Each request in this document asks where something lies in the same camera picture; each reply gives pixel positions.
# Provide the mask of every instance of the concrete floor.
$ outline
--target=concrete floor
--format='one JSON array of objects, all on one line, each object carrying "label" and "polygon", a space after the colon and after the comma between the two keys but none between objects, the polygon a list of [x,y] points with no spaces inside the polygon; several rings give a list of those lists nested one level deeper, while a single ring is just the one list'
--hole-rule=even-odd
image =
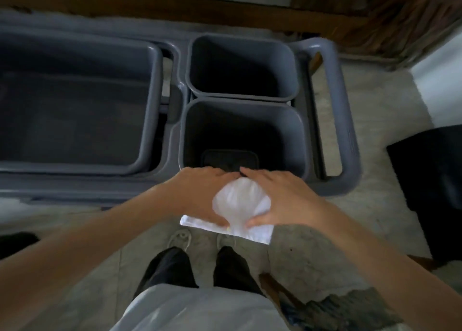
[{"label": "concrete floor", "polygon": [[[388,144],[432,128],[412,76],[407,71],[386,72],[357,63],[344,63],[343,72],[364,174],[352,193],[330,200],[403,253],[429,257],[416,214],[407,209],[385,152]],[[313,85],[327,172],[335,175],[341,166],[323,73],[321,69],[315,74]],[[19,219],[3,220],[0,232],[30,229],[43,236],[98,215],[89,213],[91,208],[38,208],[0,200],[0,213],[5,211]],[[147,264],[165,248],[178,222],[179,218],[158,224],[114,253],[25,330],[111,328],[130,303]],[[191,231],[188,253],[196,281],[200,286],[211,286],[216,235]],[[277,227],[269,246],[237,239],[237,252],[247,259],[254,276],[269,271],[303,302],[368,286],[341,252],[307,227]]]}]

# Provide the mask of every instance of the white shirt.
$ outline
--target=white shirt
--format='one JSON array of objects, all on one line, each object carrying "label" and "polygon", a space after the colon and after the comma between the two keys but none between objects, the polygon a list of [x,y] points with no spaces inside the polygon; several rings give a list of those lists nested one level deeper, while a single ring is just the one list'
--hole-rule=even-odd
[{"label": "white shirt", "polygon": [[267,298],[222,287],[156,285],[136,297],[111,331],[285,330]]}]

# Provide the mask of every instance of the gray square bin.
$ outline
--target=gray square bin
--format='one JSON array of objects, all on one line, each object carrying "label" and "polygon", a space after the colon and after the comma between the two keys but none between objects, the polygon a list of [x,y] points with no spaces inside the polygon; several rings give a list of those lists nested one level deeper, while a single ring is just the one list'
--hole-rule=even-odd
[{"label": "gray square bin", "polygon": [[200,167],[210,150],[240,150],[255,154],[262,169],[288,170],[305,179],[307,145],[305,125],[293,107],[205,97],[191,102],[182,116],[179,162],[182,168]]},{"label": "gray square bin", "polygon": [[285,102],[299,90],[295,56],[285,43],[236,36],[192,40],[186,80],[198,97]]},{"label": "gray square bin", "polygon": [[147,167],[162,88],[155,45],[0,31],[0,171],[122,175]]}]

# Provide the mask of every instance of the black pants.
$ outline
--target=black pants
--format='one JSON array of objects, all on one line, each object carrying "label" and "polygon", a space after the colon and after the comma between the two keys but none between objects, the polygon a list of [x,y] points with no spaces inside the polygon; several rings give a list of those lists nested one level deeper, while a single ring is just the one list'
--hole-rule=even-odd
[{"label": "black pants", "polygon": [[[189,257],[181,248],[171,247],[162,251],[149,263],[133,298],[135,299],[147,288],[160,283],[199,287],[194,280]],[[250,275],[246,260],[229,246],[223,247],[218,252],[217,265],[213,272],[213,285],[264,295]]]}]

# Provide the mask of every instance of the white sneaker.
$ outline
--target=white sneaker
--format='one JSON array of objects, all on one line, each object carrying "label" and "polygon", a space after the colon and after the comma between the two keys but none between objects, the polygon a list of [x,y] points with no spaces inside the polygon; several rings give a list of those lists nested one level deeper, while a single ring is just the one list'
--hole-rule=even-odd
[{"label": "white sneaker", "polygon": [[236,247],[236,237],[233,235],[218,234],[217,248],[221,250],[224,246]]},{"label": "white sneaker", "polygon": [[191,244],[191,238],[192,238],[191,231],[189,231],[188,229],[176,230],[170,236],[169,243],[167,244],[167,248],[178,247],[186,252],[189,245]]}]

